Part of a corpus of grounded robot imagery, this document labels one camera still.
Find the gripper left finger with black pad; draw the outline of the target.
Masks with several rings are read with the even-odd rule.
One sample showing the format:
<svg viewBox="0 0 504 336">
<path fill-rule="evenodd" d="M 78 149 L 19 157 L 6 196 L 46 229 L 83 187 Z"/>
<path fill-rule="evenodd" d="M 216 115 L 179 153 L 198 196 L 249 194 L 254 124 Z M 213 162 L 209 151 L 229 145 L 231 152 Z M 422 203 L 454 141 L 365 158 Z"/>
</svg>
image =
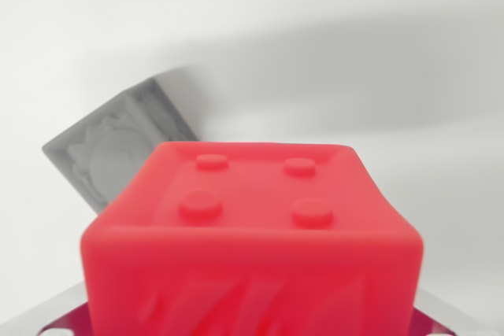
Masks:
<svg viewBox="0 0 504 336">
<path fill-rule="evenodd" d="M 1 335 L 92 335 L 83 282 L 1 325 Z"/>
</svg>

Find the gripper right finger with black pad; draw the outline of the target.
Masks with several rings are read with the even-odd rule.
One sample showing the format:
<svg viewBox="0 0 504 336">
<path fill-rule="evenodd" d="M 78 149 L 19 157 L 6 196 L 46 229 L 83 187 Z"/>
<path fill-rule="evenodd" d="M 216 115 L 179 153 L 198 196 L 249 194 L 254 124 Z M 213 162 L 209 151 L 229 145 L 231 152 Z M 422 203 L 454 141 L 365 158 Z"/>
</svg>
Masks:
<svg viewBox="0 0 504 336">
<path fill-rule="evenodd" d="M 502 335 L 430 293 L 417 293 L 411 335 Z"/>
</svg>

